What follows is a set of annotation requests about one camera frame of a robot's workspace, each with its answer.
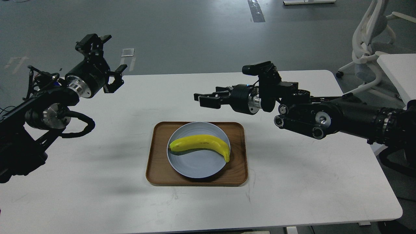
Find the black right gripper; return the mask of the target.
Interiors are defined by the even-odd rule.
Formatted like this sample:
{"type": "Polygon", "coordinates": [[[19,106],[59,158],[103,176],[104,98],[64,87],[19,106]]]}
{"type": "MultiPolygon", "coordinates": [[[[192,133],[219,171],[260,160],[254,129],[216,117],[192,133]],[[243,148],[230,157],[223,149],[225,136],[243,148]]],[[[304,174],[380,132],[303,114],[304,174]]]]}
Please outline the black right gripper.
{"type": "Polygon", "coordinates": [[[233,111],[254,115],[261,109],[261,99],[257,86],[238,84],[235,86],[216,86],[210,94],[194,93],[194,100],[204,108],[220,109],[230,105],[233,111]]]}

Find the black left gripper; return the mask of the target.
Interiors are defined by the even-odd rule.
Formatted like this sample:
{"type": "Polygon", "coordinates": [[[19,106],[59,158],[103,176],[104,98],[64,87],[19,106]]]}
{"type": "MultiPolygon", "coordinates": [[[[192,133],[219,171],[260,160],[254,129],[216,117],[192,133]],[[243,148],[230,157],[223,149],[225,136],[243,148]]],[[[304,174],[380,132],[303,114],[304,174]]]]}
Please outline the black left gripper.
{"type": "Polygon", "coordinates": [[[69,86],[76,89],[83,98],[92,98],[103,87],[104,93],[114,93],[123,84],[123,71],[128,67],[123,64],[115,71],[104,59],[103,47],[112,38],[111,35],[98,36],[88,34],[76,43],[75,50],[84,56],[86,62],[80,62],[66,75],[69,86]]]}

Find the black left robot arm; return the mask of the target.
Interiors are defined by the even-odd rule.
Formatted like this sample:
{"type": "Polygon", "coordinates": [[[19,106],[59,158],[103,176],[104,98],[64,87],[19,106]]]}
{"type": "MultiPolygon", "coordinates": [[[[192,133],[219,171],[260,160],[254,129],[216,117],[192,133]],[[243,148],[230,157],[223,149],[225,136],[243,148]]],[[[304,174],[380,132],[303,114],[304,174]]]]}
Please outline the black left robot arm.
{"type": "Polygon", "coordinates": [[[57,138],[87,135],[95,122],[85,114],[71,111],[80,98],[91,99],[100,90],[114,93],[124,84],[127,65],[111,71],[103,47],[111,35],[88,34],[75,49],[84,58],[62,78],[28,66],[29,85],[22,104],[1,116],[0,180],[27,176],[46,163],[46,150],[57,138]]]}

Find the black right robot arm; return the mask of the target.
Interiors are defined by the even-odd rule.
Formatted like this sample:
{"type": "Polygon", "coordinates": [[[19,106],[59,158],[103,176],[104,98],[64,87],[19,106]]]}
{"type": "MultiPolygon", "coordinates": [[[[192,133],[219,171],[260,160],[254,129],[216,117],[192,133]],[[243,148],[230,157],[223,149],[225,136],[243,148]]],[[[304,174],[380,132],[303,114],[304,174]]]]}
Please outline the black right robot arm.
{"type": "Polygon", "coordinates": [[[216,87],[211,94],[195,93],[194,100],[205,108],[230,105],[235,112],[254,115],[260,109],[272,112],[279,103],[274,123],[280,129],[323,139],[343,132],[378,143],[386,149],[380,162],[404,175],[415,177],[415,100],[407,108],[370,106],[352,93],[339,97],[313,97],[297,82],[284,82],[275,65],[262,62],[242,67],[245,75],[257,76],[254,84],[216,87]]]}

